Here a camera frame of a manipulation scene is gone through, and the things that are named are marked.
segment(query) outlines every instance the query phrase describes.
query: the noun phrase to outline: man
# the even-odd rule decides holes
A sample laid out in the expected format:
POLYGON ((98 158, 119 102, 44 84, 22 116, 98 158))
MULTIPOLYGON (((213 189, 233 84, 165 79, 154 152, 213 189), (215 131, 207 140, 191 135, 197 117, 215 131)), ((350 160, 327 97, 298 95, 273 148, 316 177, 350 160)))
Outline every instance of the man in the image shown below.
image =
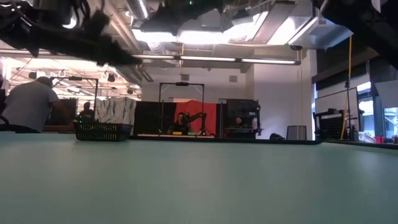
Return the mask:
POLYGON ((83 105, 83 111, 79 114, 80 118, 84 122, 94 121, 94 111, 90 109, 90 102, 86 102, 83 105))
POLYGON ((33 82, 21 84, 10 91, 6 109, 2 113, 10 127, 6 127, 0 120, 0 130, 41 133, 51 109, 61 111, 68 122, 72 121, 67 109, 52 90, 51 79, 40 77, 33 82))
POLYGON ((187 135, 189 132, 192 132, 192 128, 189 123, 185 122, 185 114, 179 113, 177 117, 177 122, 170 126, 167 134, 173 134, 173 132, 181 132, 184 135, 187 135))

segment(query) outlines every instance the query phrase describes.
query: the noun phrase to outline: black plastic basket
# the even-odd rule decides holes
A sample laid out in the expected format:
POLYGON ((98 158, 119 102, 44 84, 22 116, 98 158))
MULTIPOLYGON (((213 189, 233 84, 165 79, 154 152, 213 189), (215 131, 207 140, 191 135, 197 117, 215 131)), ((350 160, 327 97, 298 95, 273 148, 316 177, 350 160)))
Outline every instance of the black plastic basket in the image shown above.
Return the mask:
POLYGON ((81 141, 125 141, 131 129, 130 124, 75 123, 76 138, 81 141))

